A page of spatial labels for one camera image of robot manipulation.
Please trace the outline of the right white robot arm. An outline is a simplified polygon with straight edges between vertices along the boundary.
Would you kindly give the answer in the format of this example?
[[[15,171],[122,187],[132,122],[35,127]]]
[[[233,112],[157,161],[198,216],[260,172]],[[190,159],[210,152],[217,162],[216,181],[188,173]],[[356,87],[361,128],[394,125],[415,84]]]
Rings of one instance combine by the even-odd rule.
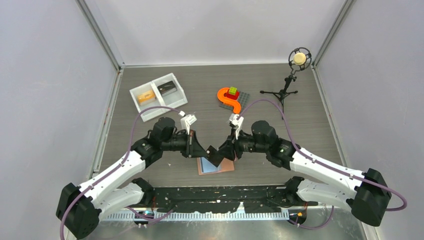
[[[298,144],[281,138],[267,121],[256,121],[251,134],[232,126],[231,133],[218,148],[220,158],[240,159],[245,152],[263,153],[278,168],[302,173],[319,180],[292,177],[285,198],[291,205],[320,202],[350,211],[359,221],[381,225],[392,194],[383,175],[369,168],[366,172],[323,159]]]

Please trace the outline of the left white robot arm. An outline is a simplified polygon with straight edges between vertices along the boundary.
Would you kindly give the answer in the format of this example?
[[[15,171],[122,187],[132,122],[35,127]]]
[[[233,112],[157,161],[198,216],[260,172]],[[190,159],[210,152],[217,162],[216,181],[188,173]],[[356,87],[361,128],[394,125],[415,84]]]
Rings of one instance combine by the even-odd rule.
[[[139,204],[148,207],[155,198],[154,188],[142,178],[120,185],[144,171],[163,156],[163,152],[180,152],[185,158],[207,157],[207,151],[197,140],[191,125],[194,114],[181,118],[181,130],[169,117],[161,117],[137,141],[130,141],[125,154],[97,176],[79,185],[67,184],[61,192],[56,217],[61,221],[59,236],[64,239],[68,229],[78,240],[90,235],[99,222],[122,208]]]

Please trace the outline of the pink leather card holder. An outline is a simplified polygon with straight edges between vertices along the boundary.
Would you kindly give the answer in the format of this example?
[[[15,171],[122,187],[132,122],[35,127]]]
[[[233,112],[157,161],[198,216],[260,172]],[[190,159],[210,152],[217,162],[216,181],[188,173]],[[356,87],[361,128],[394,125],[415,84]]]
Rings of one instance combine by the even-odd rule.
[[[219,166],[214,166],[210,163],[206,158],[200,157],[197,158],[197,169],[198,174],[202,175],[210,175],[210,174],[218,174],[223,172],[231,172],[235,170],[234,162],[224,158]]]

